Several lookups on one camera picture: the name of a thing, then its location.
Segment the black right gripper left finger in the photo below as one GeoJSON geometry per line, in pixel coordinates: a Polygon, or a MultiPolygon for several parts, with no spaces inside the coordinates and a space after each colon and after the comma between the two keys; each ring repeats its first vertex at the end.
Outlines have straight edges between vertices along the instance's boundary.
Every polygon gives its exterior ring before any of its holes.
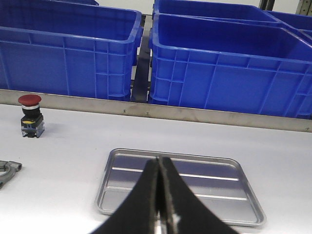
{"type": "Polygon", "coordinates": [[[92,233],[153,234],[159,164],[147,161],[137,183],[116,211],[92,233]]]}

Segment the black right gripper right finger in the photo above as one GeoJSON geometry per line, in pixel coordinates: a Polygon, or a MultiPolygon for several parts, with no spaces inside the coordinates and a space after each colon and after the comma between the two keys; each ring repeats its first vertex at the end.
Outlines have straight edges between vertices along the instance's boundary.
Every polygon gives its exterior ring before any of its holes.
{"type": "Polygon", "coordinates": [[[168,234],[236,234],[191,191],[172,160],[160,157],[159,176],[163,189],[161,221],[168,234]]]}

